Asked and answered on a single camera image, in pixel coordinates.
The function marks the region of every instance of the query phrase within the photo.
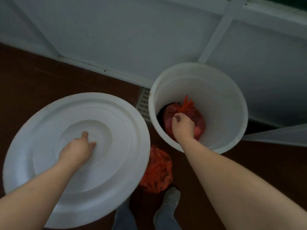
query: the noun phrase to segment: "drain grate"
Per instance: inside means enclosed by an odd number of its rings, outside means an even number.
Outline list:
[[[150,89],[142,88],[140,97],[138,98],[138,102],[136,103],[135,108],[140,112],[143,116],[145,122],[147,124],[152,125],[151,119],[148,112],[148,98],[149,98]]]

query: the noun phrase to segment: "brown floor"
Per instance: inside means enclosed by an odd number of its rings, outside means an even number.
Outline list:
[[[21,126],[47,104],[81,92],[104,92],[136,104],[140,87],[85,69],[67,65],[0,44],[0,166]],[[151,143],[173,160],[173,185],[181,191],[175,217],[182,229],[225,229],[185,155],[165,143],[149,127]],[[241,141],[223,154],[275,186],[307,210],[307,149]],[[4,195],[1,181],[0,197]],[[149,194],[139,187],[130,208],[139,229],[154,229],[153,215],[163,194]],[[114,212],[75,229],[111,229]]]

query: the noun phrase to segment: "jeans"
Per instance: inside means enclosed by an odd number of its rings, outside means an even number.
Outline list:
[[[160,209],[155,216],[154,225],[156,230],[181,230],[175,220],[174,210]],[[137,230],[136,221],[129,205],[122,204],[116,210],[112,230]]]

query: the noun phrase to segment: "white bucket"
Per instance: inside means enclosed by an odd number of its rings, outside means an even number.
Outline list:
[[[172,102],[183,103],[188,95],[201,112],[206,130],[199,142],[223,153],[242,138],[248,110],[236,83],[221,71],[201,63],[182,63],[165,70],[153,84],[149,95],[149,115],[158,134],[173,148],[183,152],[157,120],[160,109]]]

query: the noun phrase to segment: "red mesh bag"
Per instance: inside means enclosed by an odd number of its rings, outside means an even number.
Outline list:
[[[179,103],[172,103],[165,109],[163,123],[167,135],[177,142],[172,130],[172,119],[177,113],[184,113],[194,122],[194,139],[199,140],[206,129],[206,123],[202,114],[194,107],[194,102],[188,101],[188,96],[185,97],[182,106]]]
[[[149,162],[140,186],[149,193],[159,193],[165,190],[173,181],[172,166],[171,157],[156,145],[152,145]]]

